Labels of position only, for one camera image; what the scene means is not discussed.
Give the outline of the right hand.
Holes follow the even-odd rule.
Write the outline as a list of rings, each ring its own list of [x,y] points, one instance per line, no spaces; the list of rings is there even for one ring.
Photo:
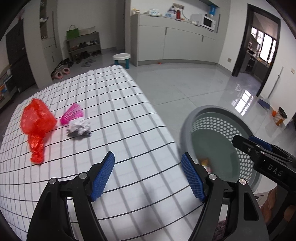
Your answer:
[[[266,201],[260,208],[266,224],[268,224],[272,219],[274,207],[278,205],[278,199],[284,195],[284,191],[284,189],[278,186],[269,191]],[[283,219],[289,222],[292,219],[294,213],[295,205],[291,205],[285,210]]]

